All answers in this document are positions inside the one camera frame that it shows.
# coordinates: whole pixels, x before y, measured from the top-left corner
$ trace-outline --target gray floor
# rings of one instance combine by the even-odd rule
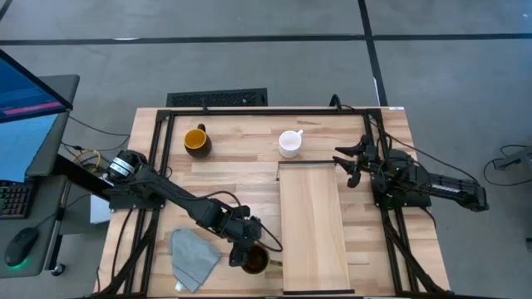
[[[367,1],[376,34],[532,32],[529,1]],[[0,39],[193,37],[362,33],[356,1],[14,0]],[[434,199],[438,237],[455,292],[528,298],[532,293],[530,185],[492,187],[481,178],[499,147],[532,144],[532,41],[377,42],[390,105],[405,106],[416,146],[459,165],[486,185],[491,210],[472,213]],[[163,106],[165,94],[268,88],[270,105],[323,105],[332,93],[376,105],[365,42],[3,47],[38,75],[77,73],[73,115],[129,131],[135,109]],[[70,122],[64,141],[109,148],[119,138]],[[427,157],[437,173],[458,176]],[[512,168],[490,173],[515,181]],[[0,281],[0,297],[73,297],[91,291],[105,230],[69,237],[69,271]]]

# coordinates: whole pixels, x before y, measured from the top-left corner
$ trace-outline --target computer mouse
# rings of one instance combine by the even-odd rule
[[[3,259],[9,267],[15,267],[23,262],[32,250],[39,231],[36,228],[23,228],[7,245]]]

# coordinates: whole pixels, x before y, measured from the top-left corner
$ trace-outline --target computer screen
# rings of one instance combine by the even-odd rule
[[[71,108],[71,103],[0,50],[0,123]]]

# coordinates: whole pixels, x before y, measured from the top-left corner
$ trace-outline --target keyboard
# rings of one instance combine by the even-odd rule
[[[33,182],[0,180],[0,219],[24,219],[30,213]]]
[[[265,88],[232,91],[200,91],[170,93],[167,107],[233,107],[267,106],[268,92]]]

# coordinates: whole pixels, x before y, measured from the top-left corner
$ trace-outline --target gray cloth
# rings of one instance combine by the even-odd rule
[[[172,233],[170,254],[175,278],[191,292],[203,285],[221,258],[218,249],[188,228]]]

